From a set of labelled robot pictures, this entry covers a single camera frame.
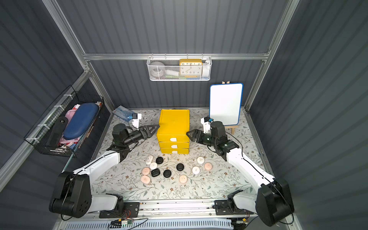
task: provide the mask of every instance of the yellow drawer cabinet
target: yellow drawer cabinet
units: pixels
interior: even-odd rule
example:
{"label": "yellow drawer cabinet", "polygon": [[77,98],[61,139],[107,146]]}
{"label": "yellow drawer cabinet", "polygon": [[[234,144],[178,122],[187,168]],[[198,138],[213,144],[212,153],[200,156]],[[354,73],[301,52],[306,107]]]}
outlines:
{"label": "yellow drawer cabinet", "polygon": [[188,154],[189,149],[161,149],[161,152],[163,154],[172,154],[172,153]]}
{"label": "yellow drawer cabinet", "polygon": [[157,139],[162,153],[189,153],[189,110],[161,110]]}
{"label": "yellow drawer cabinet", "polygon": [[189,142],[159,142],[162,149],[189,149]]}

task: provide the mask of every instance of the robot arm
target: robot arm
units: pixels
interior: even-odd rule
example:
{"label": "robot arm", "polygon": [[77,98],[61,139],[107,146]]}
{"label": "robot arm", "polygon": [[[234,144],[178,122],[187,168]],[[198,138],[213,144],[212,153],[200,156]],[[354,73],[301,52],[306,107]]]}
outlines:
{"label": "robot arm", "polygon": [[268,226],[274,225],[294,212],[289,185],[284,179],[275,179],[243,154],[242,149],[235,142],[227,139],[222,122],[210,123],[210,131],[212,135],[208,130],[204,133],[195,129],[187,132],[187,136],[191,141],[212,146],[219,156],[239,170],[258,191],[256,195],[242,190],[228,195],[228,207],[232,212],[242,209],[255,212]]}
{"label": "robot arm", "polygon": [[129,133],[124,124],[114,126],[113,143],[103,155],[73,172],[58,176],[49,210],[76,218],[100,210],[120,216],[123,198],[112,194],[92,195],[91,185],[102,173],[126,158],[131,151],[129,145],[152,137],[158,128],[159,125],[146,125]]}

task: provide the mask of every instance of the corrugated wall panel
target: corrugated wall panel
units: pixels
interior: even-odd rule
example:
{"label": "corrugated wall panel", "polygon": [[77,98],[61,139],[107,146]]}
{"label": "corrugated wall panel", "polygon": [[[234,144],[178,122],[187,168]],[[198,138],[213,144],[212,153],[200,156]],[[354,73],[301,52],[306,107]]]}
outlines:
{"label": "corrugated wall panel", "polygon": [[366,226],[367,9],[301,1],[251,108],[306,230]]}
{"label": "corrugated wall panel", "polygon": [[[90,81],[80,91],[97,94]],[[78,158],[72,159],[67,171],[73,171],[90,161],[109,116],[110,112],[104,106],[89,137],[78,150]],[[56,178],[67,161],[66,157],[31,152],[0,193],[2,229],[52,229],[58,214],[49,211],[50,198]]]}
{"label": "corrugated wall panel", "polygon": [[86,53],[267,52],[286,2],[58,1]]}
{"label": "corrugated wall panel", "polygon": [[0,1],[0,163],[83,72],[41,1]]}
{"label": "corrugated wall panel", "polygon": [[[23,142],[46,107],[83,72],[40,0],[0,1],[0,163]],[[97,94],[90,81],[81,91]],[[104,107],[68,170],[91,159],[109,118]],[[68,158],[31,152],[0,193],[1,229],[52,229],[57,214],[48,206]]]}
{"label": "corrugated wall panel", "polygon": [[214,60],[210,81],[150,81],[146,61],[92,61],[116,106],[208,107],[209,87],[221,81],[244,84],[242,104],[262,61]]}

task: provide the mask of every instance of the black wire basket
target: black wire basket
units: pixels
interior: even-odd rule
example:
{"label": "black wire basket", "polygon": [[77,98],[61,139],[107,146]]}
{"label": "black wire basket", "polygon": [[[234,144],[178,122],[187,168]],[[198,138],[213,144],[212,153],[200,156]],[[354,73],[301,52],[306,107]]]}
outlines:
{"label": "black wire basket", "polygon": [[[76,104],[97,102],[101,102],[98,113],[95,115],[87,131],[80,137],[78,143],[72,149],[65,146],[58,146],[55,149],[46,148],[46,143],[51,135],[53,125],[60,116],[65,116],[66,112],[71,110]],[[69,86],[42,113],[37,122],[25,135],[24,140],[30,143],[41,154],[65,157],[73,155],[76,158],[77,150],[83,144],[84,140],[88,138],[103,105],[102,96],[75,91],[72,86]]]}

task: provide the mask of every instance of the wire basket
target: wire basket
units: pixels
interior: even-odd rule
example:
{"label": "wire basket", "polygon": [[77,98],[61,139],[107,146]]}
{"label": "wire basket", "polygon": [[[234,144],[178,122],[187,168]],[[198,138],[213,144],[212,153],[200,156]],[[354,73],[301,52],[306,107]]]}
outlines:
{"label": "wire basket", "polygon": [[209,81],[212,67],[211,57],[202,59],[199,66],[179,66],[180,59],[159,59],[149,56],[147,68],[151,81]]}
{"label": "wire basket", "polygon": [[[67,89],[72,89],[70,94],[64,94]],[[88,138],[91,133],[94,123],[104,105],[103,97],[99,95],[93,95],[83,92],[76,92],[70,86],[62,92],[59,97],[44,111],[37,122],[25,135],[24,140],[30,143],[39,153],[54,156],[65,156],[70,157],[73,155],[74,158],[77,157],[76,151],[80,148],[81,144],[84,142],[85,138]],[[80,136],[78,143],[73,147],[60,147],[55,149],[46,148],[46,143],[51,135],[53,125],[58,117],[65,116],[66,112],[71,110],[76,104],[83,103],[96,103],[102,102],[99,106],[99,111],[95,115],[93,122],[88,127],[87,131]]]}

